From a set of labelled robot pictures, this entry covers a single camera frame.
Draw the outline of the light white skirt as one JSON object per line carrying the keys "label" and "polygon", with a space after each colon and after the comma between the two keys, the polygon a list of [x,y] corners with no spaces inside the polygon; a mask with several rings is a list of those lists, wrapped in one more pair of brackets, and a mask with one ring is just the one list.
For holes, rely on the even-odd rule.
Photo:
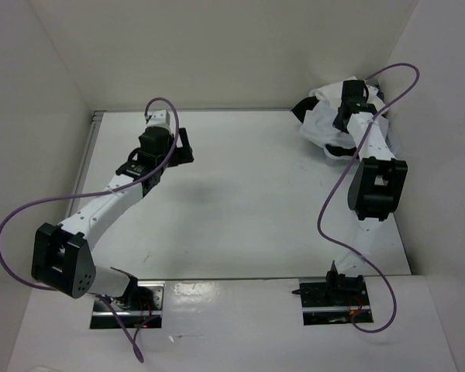
{"label": "light white skirt", "polygon": [[328,102],[319,102],[305,114],[300,133],[322,148],[331,160],[350,160],[355,153],[360,158],[394,158],[385,141],[388,120],[383,116],[374,117],[370,112],[352,114],[345,132],[333,126],[335,119],[336,110]]}

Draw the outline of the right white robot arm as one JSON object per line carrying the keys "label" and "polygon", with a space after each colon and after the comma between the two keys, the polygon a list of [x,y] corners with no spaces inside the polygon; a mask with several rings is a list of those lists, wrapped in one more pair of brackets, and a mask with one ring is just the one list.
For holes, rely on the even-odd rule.
{"label": "right white robot arm", "polygon": [[337,269],[345,274],[362,271],[375,236],[398,207],[408,172],[407,164],[397,160],[386,144],[388,122],[377,114],[369,99],[370,91],[364,81],[344,81],[333,122],[336,129],[351,135],[360,161],[347,195],[349,209],[356,216],[350,245],[360,255],[348,252],[336,260]]}

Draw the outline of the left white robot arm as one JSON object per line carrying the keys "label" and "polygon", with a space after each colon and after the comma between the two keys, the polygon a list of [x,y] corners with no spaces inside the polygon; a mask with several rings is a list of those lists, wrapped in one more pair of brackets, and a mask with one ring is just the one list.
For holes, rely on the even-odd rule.
{"label": "left white robot arm", "polygon": [[102,196],[56,225],[42,224],[35,235],[33,278],[72,298],[100,294],[120,309],[134,307],[139,299],[136,277],[95,265],[92,251],[111,225],[160,183],[167,168],[193,162],[186,129],[179,129],[177,138],[181,146],[169,129],[147,127]]}

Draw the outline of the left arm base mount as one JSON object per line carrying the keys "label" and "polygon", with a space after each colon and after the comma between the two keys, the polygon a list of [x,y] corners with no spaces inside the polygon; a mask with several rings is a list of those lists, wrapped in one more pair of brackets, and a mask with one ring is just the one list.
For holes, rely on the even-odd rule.
{"label": "left arm base mount", "polygon": [[[159,329],[162,326],[164,306],[163,281],[140,281],[136,294],[130,299],[104,295],[122,324],[129,330],[140,326],[144,329]],[[119,329],[120,325],[112,311],[96,298],[91,312],[90,329]]]}

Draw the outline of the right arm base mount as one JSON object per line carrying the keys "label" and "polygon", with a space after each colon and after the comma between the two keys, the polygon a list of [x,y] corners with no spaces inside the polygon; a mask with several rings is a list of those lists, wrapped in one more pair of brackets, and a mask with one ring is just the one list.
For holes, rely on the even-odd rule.
{"label": "right arm base mount", "polygon": [[342,274],[335,264],[323,279],[300,280],[291,293],[300,299],[305,326],[374,321],[363,275]]}

